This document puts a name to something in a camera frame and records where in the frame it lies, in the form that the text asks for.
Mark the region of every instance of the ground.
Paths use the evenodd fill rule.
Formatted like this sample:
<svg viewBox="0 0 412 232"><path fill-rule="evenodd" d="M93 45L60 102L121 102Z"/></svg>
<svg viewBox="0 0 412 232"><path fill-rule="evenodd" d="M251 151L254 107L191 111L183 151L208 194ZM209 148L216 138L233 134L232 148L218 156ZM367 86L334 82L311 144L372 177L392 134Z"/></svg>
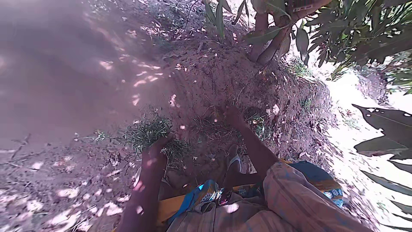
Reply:
<svg viewBox="0 0 412 232"><path fill-rule="evenodd" d="M96 141L94 132L115 135L153 112L170 118L179 139L193 148L181 168L167 173L176 191L222 181L228 148L243 146L223 121L226 105L238 106L255 130L253 121L264 121L263 140L279 157L311 161L335 176L347 194L345 210L378 230L376 206L339 169L347 159L364 158L328 135L343 125L351 136L361 120L355 109L332 105L328 73L296 76L289 71L293 51L262 70L240 42L254 13L233 26L235 16L226 12L222 44L204 23L200 2L188 14L193 3L44 1L1 8L5 25L17 25L3 28L9 46L0 54L0 96L7 99L0 103L2 231L111 231L140 156ZM253 171L242 154L242 172ZM359 173L352 164L350 176Z"/></svg>

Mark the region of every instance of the flip-flop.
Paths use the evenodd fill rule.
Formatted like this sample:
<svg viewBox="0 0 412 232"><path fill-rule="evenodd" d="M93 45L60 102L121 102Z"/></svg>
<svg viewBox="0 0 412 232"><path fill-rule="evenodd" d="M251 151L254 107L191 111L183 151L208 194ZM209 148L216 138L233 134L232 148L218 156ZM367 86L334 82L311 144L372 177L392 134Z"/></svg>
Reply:
<svg viewBox="0 0 412 232"><path fill-rule="evenodd" d="M236 155L236 156L233 157L232 160L229 162L229 165L227 166L227 170L226 170L226 171L228 171L229 168L230 168L230 165L231 165L232 163L236 162L236 161L239 162L239 166L242 165L242 162L240 161L239 155Z"/></svg>

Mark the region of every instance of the soil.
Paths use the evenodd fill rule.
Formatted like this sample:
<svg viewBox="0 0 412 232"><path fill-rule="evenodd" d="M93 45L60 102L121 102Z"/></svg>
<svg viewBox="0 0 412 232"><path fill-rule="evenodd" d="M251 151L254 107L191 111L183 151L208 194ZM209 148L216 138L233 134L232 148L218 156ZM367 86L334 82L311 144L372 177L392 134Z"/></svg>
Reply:
<svg viewBox="0 0 412 232"><path fill-rule="evenodd" d="M226 105L237 105L254 128L251 118L264 118L264 142L277 156L333 175L318 153L341 155L323 135L335 126L329 90L290 75L283 61L263 70L250 62L250 48L239 42L244 18L233 26L235 16L225 15L220 43L201 3L187 26L187 1L5 4L0 148L21 149L1 154L2 230L111 231L140 159L128 147L94 142L93 132L116 133L153 111L193 148L181 169L167 173L180 194L207 179L221 182L234 143L243 147L242 172L253 172L241 137L223 121Z"/></svg>

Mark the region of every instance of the weed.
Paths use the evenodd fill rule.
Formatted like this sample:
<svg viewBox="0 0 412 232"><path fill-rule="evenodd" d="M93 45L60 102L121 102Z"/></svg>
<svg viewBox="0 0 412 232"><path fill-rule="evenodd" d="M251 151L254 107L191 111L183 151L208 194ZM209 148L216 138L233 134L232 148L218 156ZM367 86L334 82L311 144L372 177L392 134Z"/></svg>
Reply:
<svg viewBox="0 0 412 232"><path fill-rule="evenodd" d="M263 116L256 115L249 118L248 124L261 141L269 139L273 135L273 128L265 125L265 118Z"/></svg>
<svg viewBox="0 0 412 232"><path fill-rule="evenodd" d="M293 57L292 65L289 66L288 72L296 76L312 76L313 73L308 69L298 57Z"/></svg>
<svg viewBox="0 0 412 232"><path fill-rule="evenodd" d="M361 128L358 126L358 120L354 118L344 119L343 123L345 123L348 127L352 129L360 130Z"/></svg>
<svg viewBox="0 0 412 232"><path fill-rule="evenodd" d="M152 120L143 119L125 128L120 137L115 138L122 144L133 147L136 154L152 145L161 137L166 137L172 129L172 121L155 114ZM190 153L188 143L180 140L172 140L166 144L162 152L167 155L168 168L180 168L183 157Z"/></svg>
<svg viewBox="0 0 412 232"><path fill-rule="evenodd" d="M310 98L306 98L305 100L302 100L300 102L300 107L302 107L302 110L305 111L309 111L310 110L310 104L312 103L312 99Z"/></svg>

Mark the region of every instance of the person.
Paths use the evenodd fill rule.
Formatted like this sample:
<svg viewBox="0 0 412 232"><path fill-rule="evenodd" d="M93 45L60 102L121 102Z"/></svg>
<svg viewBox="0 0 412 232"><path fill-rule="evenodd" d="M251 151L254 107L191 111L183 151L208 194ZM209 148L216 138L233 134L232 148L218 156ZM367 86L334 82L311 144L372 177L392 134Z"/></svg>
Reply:
<svg viewBox="0 0 412 232"><path fill-rule="evenodd" d="M166 220L168 232L372 231L310 184L302 172L277 158L236 107L227 107L224 115L242 134L257 173L240 173L237 145L232 145L223 187L208 180L182 196L180 207ZM172 135L159 139L142 154L141 175L117 232L155 231L157 223L165 219L159 219L160 209L170 207L162 202L174 198L159 205L161 186L167 187L162 182L167 160L161 150L171 139Z"/></svg>

